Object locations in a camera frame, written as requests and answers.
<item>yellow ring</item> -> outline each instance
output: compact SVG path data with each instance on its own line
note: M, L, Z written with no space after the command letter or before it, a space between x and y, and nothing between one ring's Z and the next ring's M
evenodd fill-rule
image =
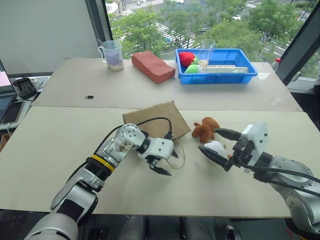
M97 160L98 162L102 163L103 165L105 165L108 169L111 170L111 172L113 172L115 170L115 168L113 166L111 166L106 160L102 159L101 157L92 154L91 156L93 159Z

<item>black device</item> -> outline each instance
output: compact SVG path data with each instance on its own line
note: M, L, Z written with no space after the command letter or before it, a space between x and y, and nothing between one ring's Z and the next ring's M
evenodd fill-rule
M37 94L35 86L32 84L30 78L23 77L21 79L15 80L13 85L19 89L17 93L18 96L22 99L29 99Z
M22 101L12 103L6 111L2 123L8 124L17 122L22 104Z
M16 92L0 60L0 122L5 116L10 104L16 99Z

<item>clear plastic cup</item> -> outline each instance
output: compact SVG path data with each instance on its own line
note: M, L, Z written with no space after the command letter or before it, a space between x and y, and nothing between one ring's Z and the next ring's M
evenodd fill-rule
M209 64L210 58L215 51L216 43L212 39L203 39L198 55L198 64L206 66Z
M111 71L124 69L122 45L119 41L105 41L103 46L98 47L98 51Z

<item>brown stuffed animal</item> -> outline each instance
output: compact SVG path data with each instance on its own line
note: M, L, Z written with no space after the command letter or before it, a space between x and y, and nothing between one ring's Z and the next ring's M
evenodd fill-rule
M195 122L195 129L192 132L192 137L200 137L200 143L205 144L210 139L215 140L215 129L220 128L219 124L212 117L205 117L202 119L202 124Z

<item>plastic bottle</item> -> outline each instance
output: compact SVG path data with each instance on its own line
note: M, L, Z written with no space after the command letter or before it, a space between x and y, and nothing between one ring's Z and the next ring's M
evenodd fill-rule
M277 71L281 58L276 58L275 61L271 64L271 67L274 71Z

